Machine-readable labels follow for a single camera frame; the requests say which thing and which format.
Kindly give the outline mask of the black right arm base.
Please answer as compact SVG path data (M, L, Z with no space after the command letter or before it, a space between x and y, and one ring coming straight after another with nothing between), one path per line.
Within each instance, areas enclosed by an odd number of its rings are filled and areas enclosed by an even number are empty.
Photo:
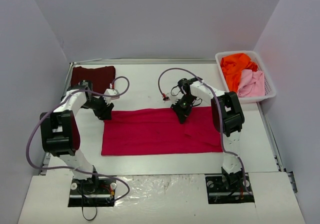
M227 174L206 174L207 200L210 205L254 203L249 175L242 171Z

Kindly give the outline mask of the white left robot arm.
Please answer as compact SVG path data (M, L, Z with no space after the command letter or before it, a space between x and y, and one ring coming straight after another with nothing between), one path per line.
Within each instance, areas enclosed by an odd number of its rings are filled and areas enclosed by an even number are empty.
M112 99L119 92L107 88L103 96L96 97L93 83L82 80L67 89L62 105L48 115L40 125L42 147L45 152L61 159L71 167L73 178L82 183L89 193L97 192L101 181L94 175L96 168L90 164L80 150L81 137L76 123L76 115L81 108L93 110L99 120L111 120L114 107Z

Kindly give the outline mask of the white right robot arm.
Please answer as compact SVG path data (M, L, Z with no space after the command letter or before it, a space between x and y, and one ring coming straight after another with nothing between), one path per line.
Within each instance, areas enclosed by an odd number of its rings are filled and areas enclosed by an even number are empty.
M245 117L237 94L218 90L195 77L179 80L177 87L182 97L171 101L171 109L181 124L187 120L196 99L211 105L213 125L222 139L221 183L226 190L234 190L240 184L244 169L240 160L240 134Z

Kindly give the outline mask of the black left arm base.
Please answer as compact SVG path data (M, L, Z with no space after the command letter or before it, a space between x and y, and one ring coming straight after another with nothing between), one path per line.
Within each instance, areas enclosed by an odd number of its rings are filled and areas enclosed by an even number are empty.
M98 208L112 208L115 205L117 184L105 177L90 180L73 179L70 185L68 207L80 208L82 217L92 222L98 215Z

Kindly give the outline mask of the crimson red t-shirt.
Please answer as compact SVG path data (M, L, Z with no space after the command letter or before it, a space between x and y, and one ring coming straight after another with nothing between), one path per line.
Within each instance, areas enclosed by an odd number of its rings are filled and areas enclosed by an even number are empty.
M116 110L104 121L102 156L222 152L210 107L194 107L181 124L171 108Z

